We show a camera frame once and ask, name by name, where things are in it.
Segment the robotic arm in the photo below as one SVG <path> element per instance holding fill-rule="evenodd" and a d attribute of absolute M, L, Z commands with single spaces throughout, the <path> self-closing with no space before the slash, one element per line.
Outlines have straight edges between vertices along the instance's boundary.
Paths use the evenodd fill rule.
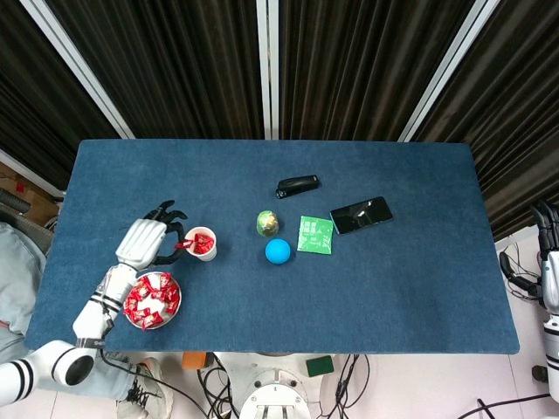
<path fill-rule="evenodd" d="M 544 201 L 531 210 L 539 229 L 542 299 L 549 312 L 549 320 L 543 323 L 549 392 L 559 402 L 559 210 Z"/>
<path fill-rule="evenodd" d="M 105 337 L 136 282 L 137 272 L 152 264 L 172 264 L 183 251 L 157 256 L 167 233 L 176 232 L 178 241 L 184 238 L 183 225 L 173 220 L 187 217 L 181 211 L 167 212 L 173 203 L 162 203 L 132 224 L 116 250 L 119 263 L 108 270 L 73 323 L 75 346 L 54 340 L 21 360 L 0 365 L 0 407 L 23 400 L 40 378 L 51 378 L 65 386 L 75 386 L 87 378 L 97 351 L 105 346 Z"/>

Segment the green object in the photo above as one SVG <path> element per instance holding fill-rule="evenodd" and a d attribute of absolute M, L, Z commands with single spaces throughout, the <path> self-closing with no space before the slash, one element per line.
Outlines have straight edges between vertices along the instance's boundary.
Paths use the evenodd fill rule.
<path fill-rule="evenodd" d="M 256 231 L 264 237 L 275 236 L 280 229 L 278 216 L 271 211 L 262 211 L 256 219 Z"/>
<path fill-rule="evenodd" d="M 330 220 L 302 216 L 300 218 L 297 250 L 331 255 L 333 229 L 334 225 Z"/>
<path fill-rule="evenodd" d="M 321 356 L 320 358 L 307 360 L 307 372 L 309 377 L 333 373 L 334 364 L 332 363 L 332 357 L 330 355 L 326 355 Z"/>

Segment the green card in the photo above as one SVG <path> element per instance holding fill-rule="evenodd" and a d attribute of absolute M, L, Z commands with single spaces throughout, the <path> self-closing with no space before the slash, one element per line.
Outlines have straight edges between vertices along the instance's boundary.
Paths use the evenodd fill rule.
<path fill-rule="evenodd" d="M 333 229 L 334 225 L 330 220 L 302 216 L 300 218 L 297 250 L 331 255 Z"/>

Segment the stapler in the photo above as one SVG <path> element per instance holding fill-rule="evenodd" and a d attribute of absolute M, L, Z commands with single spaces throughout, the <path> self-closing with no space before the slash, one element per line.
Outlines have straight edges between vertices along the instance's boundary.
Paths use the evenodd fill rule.
<path fill-rule="evenodd" d="M 278 182 L 278 188 L 276 189 L 276 196 L 279 199 L 287 198 L 288 196 L 293 196 L 300 194 L 301 192 L 306 192 L 311 189 L 318 188 L 320 181 L 317 175 L 301 176 L 301 177 L 291 177 L 289 179 L 284 179 Z"/>

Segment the gray pants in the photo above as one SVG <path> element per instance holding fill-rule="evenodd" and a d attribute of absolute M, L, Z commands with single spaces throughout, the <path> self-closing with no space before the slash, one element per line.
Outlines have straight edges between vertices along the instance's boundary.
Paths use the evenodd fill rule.
<path fill-rule="evenodd" d="M 0 364 L 25 357 L 32 351 L 24 346 L 24 336 L 10 332 L 0 327 Z M 131 368 L 128 359 L 122 354 L 107 354 L 111 362 L 127 369 Z M 87 378 L 77 386 L 67 387 L 45 377 L 38 383 L 38 388 L 51 391 L 63 391 L 73 395 L 92 395 L 123 400 L 132 387 L 134 376 L 122 370 L 107 365 L 98 357 L 93 364 L 93 370 Z"/>
<path fill-rule="evenodd" d="M 10 329 L 0 326 L 0 364 L 31 353 L 24 346 L 24 335 L 35 307 L 45 262 L 45 255 L 32 240 L 10 225 L 0 223 L 0 321 L 10 324 Z M 113 354 L 112 358 L 125 368 L 131 367 L 120 354 Z M 98 358 L 91 374 L 77 386 L 62 386 L 51 377 L 45 377 L 39 381 L 38 387 L 122 400 L 133 381 L 132 375 Z"/>

